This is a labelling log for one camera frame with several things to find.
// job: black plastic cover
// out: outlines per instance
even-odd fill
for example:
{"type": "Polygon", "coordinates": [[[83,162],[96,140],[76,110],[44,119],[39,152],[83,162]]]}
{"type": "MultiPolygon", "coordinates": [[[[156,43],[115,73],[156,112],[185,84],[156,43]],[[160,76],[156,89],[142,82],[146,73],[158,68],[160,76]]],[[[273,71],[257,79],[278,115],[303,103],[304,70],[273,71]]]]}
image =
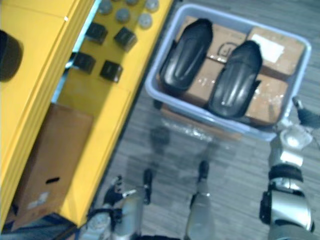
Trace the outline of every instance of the black plastic cover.
{"type": "Polygon", "coordinates": [[[208,101],[208,109],[224,118],[240,118],[258,87],[257,75],[262,66],[260,47],[245,41],[233,50],[216,79],[208,101]]]}
{"type": "Polygon", "coordinates": [[[198,19],[173,44],[160,70],[163,87],[171,94],[188,90],[200,70],[213,39],[212,22],[198,19]]]}

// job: black object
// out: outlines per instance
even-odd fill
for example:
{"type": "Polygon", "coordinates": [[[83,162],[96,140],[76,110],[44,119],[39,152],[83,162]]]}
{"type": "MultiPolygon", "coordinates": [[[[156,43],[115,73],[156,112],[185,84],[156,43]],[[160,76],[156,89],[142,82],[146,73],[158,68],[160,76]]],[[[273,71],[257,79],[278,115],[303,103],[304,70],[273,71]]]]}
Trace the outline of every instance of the black object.
{"type": "Polygon", "coordinates": [[[98,44],[102,44],[108,34],[107,29],[105,26],[92,22],[85,33],[85,36],[98,44]]]}
{"type": "Polygon", "coordinates": [[[208,109],[224,118],[242,117],[260,83],[256,78],[262,62],[260,47],[254,41],[234,49],[216,79],[208,109]]]}
{"type": "Polygon", "coordinates": [[[96,60],[92,56],[83,52],[78,52],[74,57],[72,66],[76,69],[86,72],[87,74],[90,74],[95,66],[95,63],[96,60]]]}
{"type": "Polygon", "coordinates": [[[120,186],[122,184],[122,176],[119,175],[116,178],[116,182],[109,187],[104,195],[103,204],[109,204],[113,206],[115,203],[123,199],[122,193],[120,193],[120,186]]]}
{"type": "Polygon", "coordinates": [[[293,104],[296,107],[298,112],[298,118],[300,120],[300,124],[305,127],[310,127],[313,129],[320,128],[320,115],[311,112],[308,109],[305,109],[301,100],[295,96],[292,98],[293,104]]]}
{"type": "Polygon", "coordinates": [[[100,72],[100,76],[113,81],[113,82],[119,82],[121,73],[122,73],[122,66],[118,63],[112,62],[112,61],[105,61],[104,65],[102,67],[102,70],[100,72]]]}
{"type": "Polygon", "coordinates": [[[206,180],[209,175],[209,163],[207,161],[202,161],[199,164],[199,169],[198,169],[198,182],[201,180],[206,180]]]}
{"type": "Polygon", "coordinates": [[[151,202],[153,174],[151,169],[146,169],[143,173],[143,186],[145,191],[144,204],[149,205],[151,202]]]}
{"type": "Polygon", "coordinates": [[[10,80],[18,71],[23,50],[19,42],[0,30],[0,81],[10,80]]]}
{"type": "Polygon", "coordinates": [[[212,22],[198,19],[188,25],[178,43],[173,42],[160,70],[163,87],[179,95],[191,86],[213,39],[212,22]]]}
{"type": "Polygon", "coordinates": [[[137,36],[125,26],[114,36],[114,40],[127,52],[129,52],[138,41],[137,36]]]}
{"type": "Polygon", "coordinates": [[[300,182],[304,181],[301,170],[288,164],[279,164],[271,168],[269,171],[269,180],[276,178],[289,178],[300,182]]]}
{"type": "Polygon", "coordinates": [[[265,191],[262,195],[262,200],[260,202],[260,213],[259,218],[264,224],[270,224],[271,222],[271,205],[272,196],[270,191],[265,191]]]}

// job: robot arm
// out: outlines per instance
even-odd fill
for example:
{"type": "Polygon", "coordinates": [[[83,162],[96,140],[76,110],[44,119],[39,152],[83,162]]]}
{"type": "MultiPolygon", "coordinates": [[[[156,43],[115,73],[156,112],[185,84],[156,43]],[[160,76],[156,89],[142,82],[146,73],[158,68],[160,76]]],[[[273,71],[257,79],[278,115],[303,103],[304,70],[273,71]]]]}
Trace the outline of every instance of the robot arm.
{"type": "MultiPolygon", "coordinates": [[[[319,117],[304,109],[299,99],[294,98],[293,102],[301,125],[319,126],[319,117]]],[[[317,239],[312,234],[315,224],[301,172],[301,150],[313,137],[301,125],[287,125],[270,143],[269,184],[262,196],[259,216],[263,223],[270,225],[268,240],[317,239]]]]}

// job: yellow shelf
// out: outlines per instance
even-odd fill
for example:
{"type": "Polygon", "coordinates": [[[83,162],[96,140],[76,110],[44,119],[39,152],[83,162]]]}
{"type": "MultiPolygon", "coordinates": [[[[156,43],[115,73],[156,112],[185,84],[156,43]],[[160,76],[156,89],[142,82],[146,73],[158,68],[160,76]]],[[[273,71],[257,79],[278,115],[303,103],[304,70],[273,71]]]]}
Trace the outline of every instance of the yellow shelf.
{"type": "Polygon", "coordinates": [[[2,229],[26,161],[94,0],[3,0],[1,29],[23,44],[16,75],[0,83],[2,229]]]}
{"type": "Polygon", "coordinates": [[[139,1],[135,6],[127,6],[124,2],[112,2],[113,11],[109,15],[96,14],[93,21],[107,28],[107,37],[103,45],[85,39],[80,49],[96,59],[92,73],[88,75],[80,70],[70,69],[58,98],[58,103],[94,116],[93,128],[59,211],[60,215],[78,226],[87,220],[89,207],[173,0],[159,1],[158,11],[151,13],[153,23],[149,29],[142,29],[137,24],[139,15],[146,11],[144,1],[139,1]],[[116,11],[123,7],[131,11],[131,20],[125,25],[115,21],[116,11]],[[124,52],[113,39],[123,26],[133,31],[138,39],[129,52],[124,52]],[[118,83],[99,76],[105,60],[123,67],[118,83]]]}

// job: plastic tub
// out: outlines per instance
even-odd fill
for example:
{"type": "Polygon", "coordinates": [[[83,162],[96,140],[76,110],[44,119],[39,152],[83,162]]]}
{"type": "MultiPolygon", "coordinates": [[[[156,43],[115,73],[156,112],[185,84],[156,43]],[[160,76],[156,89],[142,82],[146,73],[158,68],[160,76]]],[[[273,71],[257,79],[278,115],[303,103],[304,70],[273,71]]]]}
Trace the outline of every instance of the plastic tub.
{"type": "Polygon", "coordinates": [[[275,137],[272,126],[268,127],[252,127],[241,122],[223,119],[221,117],[215,116],[209,111],[192,105],[188,102],[175,98],[159,89],[156,75],[160,71],[160,67],[165,60],[173,40],[175,39],[181,25],[183,24],[186,16],[192,16],[196,18],[207,18],[213,23],[225,26],[227,28],[234,29],[236,31],[249,34],[252,27],[262,27],[276,33],[283,34],[288,37],[299,40],[305,45],[304,52],[300,58],[300,61],[297,65],[294,75],[292,75],[288,80],[287,92],[283,98],[283,107],[280,114],[279,120],[287,118],[293,106],[292,97],[294,97],[301,85],[305,69],[307,67],[310,55],[311,55],[311,45],[303,37],[292,34],[290,32],[282,31],[280,29],[260,24],[255,21],[251,21],[233,14],[225,13],[223,11],[218,11],[209,7],[187,3],[182,5],[177,12],[175,13],[173,20],[166,32],[162,43],[159,46],[158,52],[154,58],[154,62],[149,70],[149,73],[146,77],[145,88],[148,94],[169,106],[174,112],[183,114],[190,118],[193,118],[197,121],[217,126],[223,128],[230,132],[238,132],[244,135],[249,135],[258,139],[265,141],[270,141],[275,137]]]}

